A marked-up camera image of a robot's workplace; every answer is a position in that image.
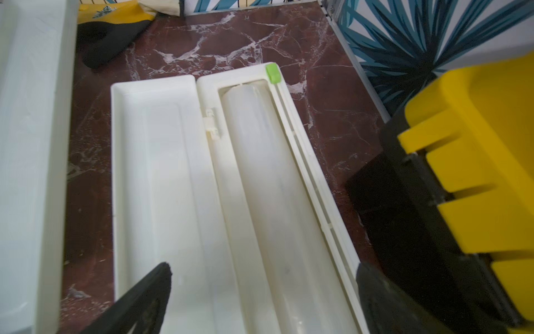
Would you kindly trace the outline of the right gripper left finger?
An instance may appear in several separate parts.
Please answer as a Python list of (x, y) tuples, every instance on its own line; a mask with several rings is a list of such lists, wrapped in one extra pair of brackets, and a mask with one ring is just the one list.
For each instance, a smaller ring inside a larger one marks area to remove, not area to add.
[(159, 333), (170, 298), (172, 271), (158, 264), (83, 333)]

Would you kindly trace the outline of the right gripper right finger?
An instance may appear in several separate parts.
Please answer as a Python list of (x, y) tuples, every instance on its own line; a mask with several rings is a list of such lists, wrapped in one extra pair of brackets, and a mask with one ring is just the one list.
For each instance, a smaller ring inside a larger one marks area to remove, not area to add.
[(374, 266), (360, 264), (356, 281), (370, 333), (452, 332)]

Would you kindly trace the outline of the plastic wrap roll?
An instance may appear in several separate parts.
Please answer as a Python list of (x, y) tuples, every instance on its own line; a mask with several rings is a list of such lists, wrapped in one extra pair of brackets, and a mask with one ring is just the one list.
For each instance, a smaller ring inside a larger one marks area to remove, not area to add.
[(357, 333), (293, 153), (262, 83), (221, 97), (283, 333)]

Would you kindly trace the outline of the white wrap dispenser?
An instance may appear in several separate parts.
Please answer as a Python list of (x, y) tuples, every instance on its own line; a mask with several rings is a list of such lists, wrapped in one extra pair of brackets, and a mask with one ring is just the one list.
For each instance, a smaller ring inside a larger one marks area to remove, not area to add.
[(76, 1), (1, 4), (1, 332), (61, 312)]
[(360, 259), (276, 63), (111, 86), (115, 299), (170, 265), (163, 333), (283, 333), (221, 97), (267, 87), (357, 324)]

